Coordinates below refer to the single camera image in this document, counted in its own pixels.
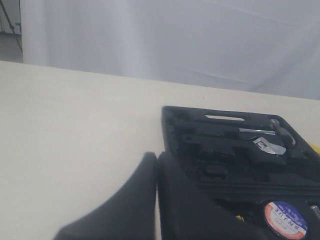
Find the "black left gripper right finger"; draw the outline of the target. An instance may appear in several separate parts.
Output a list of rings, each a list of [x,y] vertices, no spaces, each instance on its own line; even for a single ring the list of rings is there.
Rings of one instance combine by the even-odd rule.
[[[267,227],[239,220],[214,203],[257,202],[252,187],[240,184],[196,185],[170,152],[158,158],[158,201],[164,240],[278,240]]]

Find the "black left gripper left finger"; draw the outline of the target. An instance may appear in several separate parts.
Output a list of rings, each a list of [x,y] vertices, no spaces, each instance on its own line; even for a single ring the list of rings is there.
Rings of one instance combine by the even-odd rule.
[[[62,227],[56,240],[154,240],[157,157],[146,152],[127,182],[104,204]]]

